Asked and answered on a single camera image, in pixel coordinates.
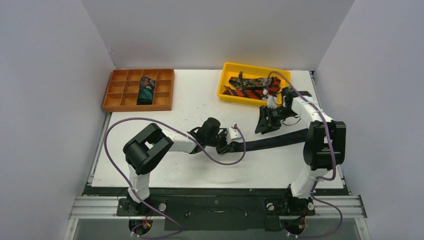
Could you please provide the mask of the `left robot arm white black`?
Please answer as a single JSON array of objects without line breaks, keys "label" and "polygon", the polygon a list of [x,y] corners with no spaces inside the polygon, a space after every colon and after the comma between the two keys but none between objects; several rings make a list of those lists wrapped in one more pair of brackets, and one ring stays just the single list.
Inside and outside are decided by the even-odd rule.
[{"label": "left robot arm white black", "polygon": [[187,133],[164,130],[158,124],[150,123],[123,147],[129,169],[129,208],[136,215],[143,215],[149,210],[150,173],[168,152],[197,154],[205,147],[213,147],[218,154],[225,154],[232,151],[239,139],[244,137],[236,125],[222,128],[213,117]]}]

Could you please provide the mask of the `navy striped tie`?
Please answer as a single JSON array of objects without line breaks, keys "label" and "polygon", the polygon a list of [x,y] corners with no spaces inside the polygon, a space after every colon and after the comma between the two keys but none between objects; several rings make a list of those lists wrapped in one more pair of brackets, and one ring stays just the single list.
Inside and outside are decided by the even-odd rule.
[{"label": "navy striped tie", "polygon": [[254,141],[234,141],[225,148],[223,153],[240,153],[244,151],[251,152],[304,143],[306,141],[307,134],[308,130],[305,128],[298,131]]}]

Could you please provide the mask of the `yellow plastic tray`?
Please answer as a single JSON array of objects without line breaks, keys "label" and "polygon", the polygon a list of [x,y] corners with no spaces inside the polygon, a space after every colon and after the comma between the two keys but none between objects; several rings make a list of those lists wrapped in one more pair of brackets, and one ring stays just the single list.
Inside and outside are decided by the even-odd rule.
[{"label": "yellow plastic tray", "polygon": [[282,89],[289,86],[291,82],[291,73],[287,70],[275,69],[269,67],[234,63],[234,62],[226,62],[223,66],[220,82],[218,85],[217,96],[220,101],[227,103],[234,103],[252,107],[260,107],[267,105],[265,100],[255,100],[244,97],[230,96],[224,95],[224,86],[229,85],[229,79],[231,77],[237,77],[240,72],[243,72],[244,78],[271,78],[277,77],[281,80],[280,87],[281,89],[275,95],[277,97],[277,104],[282,103],[282,98],[278,96],[281,93]]}]

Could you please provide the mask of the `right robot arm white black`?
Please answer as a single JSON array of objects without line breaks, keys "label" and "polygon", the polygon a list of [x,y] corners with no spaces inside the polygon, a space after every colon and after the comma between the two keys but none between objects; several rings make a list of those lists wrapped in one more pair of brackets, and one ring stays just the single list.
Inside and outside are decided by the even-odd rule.
[{"label": "right robot arm white black", "polygon": [[308,91],[292,87],[282,90],[282,105],[261,106],[255,133],[279,130],[284,120],[298,116],[306,125],[303,147],[304,166],[296,180],[288,186],[282,207],[289,214],[312,211],[312,194],[319,182],[336,177],[336,168],[345,159],[346,124],[335,121],[319,108]]}]

